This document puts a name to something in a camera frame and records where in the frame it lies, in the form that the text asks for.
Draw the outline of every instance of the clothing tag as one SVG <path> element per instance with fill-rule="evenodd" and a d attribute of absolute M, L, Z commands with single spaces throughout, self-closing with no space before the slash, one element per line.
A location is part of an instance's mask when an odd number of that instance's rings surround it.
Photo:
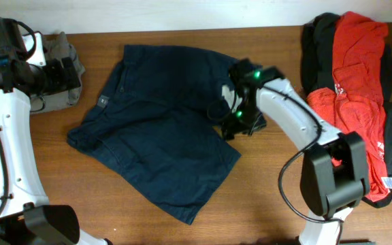
<path fill-rule="evenodd" d="M 108 104 L 108 97 L 106 97 L 105 95 L 101 95 L 98 99 L 98 104 L 97 106 L 99 106 L 100 108 L 105 108 Z"/>
<path fill-rule="evenodd" d="M 384 182 L 384 186 L 387 189 L 392 189 L 392 178 L 391 177 L 380 177 L 382 182 Z"/>

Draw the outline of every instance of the pile of clothes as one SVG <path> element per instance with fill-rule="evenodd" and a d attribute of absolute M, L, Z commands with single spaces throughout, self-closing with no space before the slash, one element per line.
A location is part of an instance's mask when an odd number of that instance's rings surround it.
<path fill-rule="evenodd" d="M 307 101 L 343 133 L 365 141 L 370 194 L 381 208 L 392 200 L 392 56 L 388 26 L 353 12 L 322 14 L 304 27 L 302 86 Z"/>

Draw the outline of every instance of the white label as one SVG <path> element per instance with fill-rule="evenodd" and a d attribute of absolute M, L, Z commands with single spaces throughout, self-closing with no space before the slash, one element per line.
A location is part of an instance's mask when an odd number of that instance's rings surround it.
<path fill-rule="evenodd" d="M 105 108 L 108 104 L 108 97 L 106 97 L 105 95 L 101 95 L 98 99 L 98 103 L 97 105 L 101 108 Z"/>
<path fill-rule="evenodd" d="M 384 182 L 385 188 L 392 189 L 392 178 L 391 177 L 380 177 Z"/>
<path fill-rule="evenodd" d="M 242 103 L 243 99 L 238 97 L 238 95 L 235 95 L 235 91 L 234 90 L 229 90 L 229 86 L 228 85 L 223 85 L 222 86 L 222 96 L 223 99 L 225 99 L 225 101 L 228 103 L 229 108 L 231 108 L 233 101 L 234 101 L 234 97 L 237 96 L 237 98 L 235 98 L 237 101 L 235 102 L 234 108 L 232 108 L 231 112 L 235 112 L 237 110 L 237 107 Z"/>

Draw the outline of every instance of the white wall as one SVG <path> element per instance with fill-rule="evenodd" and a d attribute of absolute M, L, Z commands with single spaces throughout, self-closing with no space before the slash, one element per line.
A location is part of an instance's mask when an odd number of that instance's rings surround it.
<path fill-rule="evenodd" d="M 323 12 L 392 22 L 392 0 L 0 0 L 0 16 L 42 33 L 302 25 Z"/>

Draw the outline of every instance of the folded clothes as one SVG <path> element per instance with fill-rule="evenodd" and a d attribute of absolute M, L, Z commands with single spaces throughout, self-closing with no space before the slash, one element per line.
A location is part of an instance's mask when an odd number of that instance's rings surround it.
<path fill-rule="evenodd" d="M 191 224 L 240 158 L 207 118 L 222 86 L 233 89 L 235 62 L 198 48 L 127 45 L 98 104 L 67 141 Z M 226 103 L 223 109 L 213 116 Z"/>
<path fill-rule="evenodd" d="M 336 23 L 339 18 L 338 15 L 324 13 L 304 26 L 301 39 L 303 52 L 301 82 L 307 95 L 321 88 L 336 91 L 332 77 L 332 50 Z M 384 158 L 388 177 L 392 178 L 392 103 L 389 102 L 392 93 L 392 54 L 391 47 L 388 44 L 385 45 L 380 59 L 380 85 L 382 87 L 384 109 L 387 114 L 384 134 Z M 392 189 L 380 201 L 370 201 L 367 198 L 363 198 L 363 200 L 375 208 L 385 207 L 391 203 Z"/>

